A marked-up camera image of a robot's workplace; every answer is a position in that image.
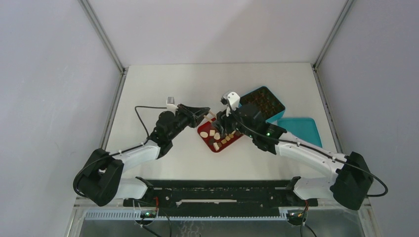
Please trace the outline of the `red chocolate tray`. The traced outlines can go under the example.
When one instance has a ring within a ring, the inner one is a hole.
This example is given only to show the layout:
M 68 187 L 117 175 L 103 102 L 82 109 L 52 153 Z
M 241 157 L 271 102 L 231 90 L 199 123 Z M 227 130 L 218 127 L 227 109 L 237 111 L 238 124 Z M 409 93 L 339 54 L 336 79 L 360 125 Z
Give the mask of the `red chocolate tray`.
M 197 128 L 199 137 L 212 152 L 219 153 L 223 151 L 243 136 L 238 131 L 221 136 L 215 127 L 212 126 L 214 121 L 216 121 L 216 118 L 212 118 L 211 121 L 206 121 Z

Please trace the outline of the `teal chocolate box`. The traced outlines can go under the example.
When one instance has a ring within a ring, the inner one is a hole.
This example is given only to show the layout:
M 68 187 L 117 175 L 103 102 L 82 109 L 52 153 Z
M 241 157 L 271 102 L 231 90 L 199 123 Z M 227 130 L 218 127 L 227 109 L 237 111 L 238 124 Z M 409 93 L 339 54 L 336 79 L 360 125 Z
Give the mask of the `teal chocolate box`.
M 269 123 L 281 119 L 286 110 L 284 104 L 266 86 L 261 86 L 241 96 L 240 105 L 245 104 L 255 105 Z

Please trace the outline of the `wooden tongs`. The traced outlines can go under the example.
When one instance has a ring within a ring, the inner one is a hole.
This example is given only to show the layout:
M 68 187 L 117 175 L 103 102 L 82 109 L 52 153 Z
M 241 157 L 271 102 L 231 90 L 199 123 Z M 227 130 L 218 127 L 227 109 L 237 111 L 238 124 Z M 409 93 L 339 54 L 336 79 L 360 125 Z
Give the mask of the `wooden tongs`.
M 217 120 L 217 116 L 215 113 L 213 113 L 212 111 L 208 111 L 207 115 L 204 115 L 204 118 L 209 122 L 209 123 L 213 123 L 214 121 Z

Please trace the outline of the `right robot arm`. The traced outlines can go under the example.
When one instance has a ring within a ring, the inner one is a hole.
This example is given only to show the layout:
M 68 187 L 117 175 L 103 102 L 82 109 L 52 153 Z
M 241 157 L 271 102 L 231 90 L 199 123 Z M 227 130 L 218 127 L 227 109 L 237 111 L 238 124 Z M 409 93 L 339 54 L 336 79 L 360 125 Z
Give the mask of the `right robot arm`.
M 286 129 L 266 122 L 253 105 L 218 112 L 215 127 L 223 135 L 239 132 L 250 137 L 258 149 L 292 158 L 323 175 L 321 178 L 294 177 L 291 188 L 285 193 L 286 201 L 291 205 L 323 198 L 334 199 L 350 210 L 359 210 L 374 181 L 361 154 L 334 153 L 306 142 Z

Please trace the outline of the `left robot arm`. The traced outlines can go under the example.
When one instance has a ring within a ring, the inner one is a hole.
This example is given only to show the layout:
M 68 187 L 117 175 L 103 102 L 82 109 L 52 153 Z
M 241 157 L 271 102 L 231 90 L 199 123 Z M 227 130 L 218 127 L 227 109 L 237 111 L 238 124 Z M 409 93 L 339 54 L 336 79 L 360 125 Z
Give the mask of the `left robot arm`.
M 189 107 L 183 104 L 167 108 L 159 114 L 155 128 L 140 144 L 114 153 L 102 148 L 94 150 L 83 168 L 73 179 L 74 192 L 98 206 L 114 199 L 136 199 L 143 206 L 154 201 L 150 185 L 140 177 L 122 175 L 142 163 L 165 156 L 173 147 L 173 139 L 185 128 L 197 127 L 209 114 L 209 107 Z

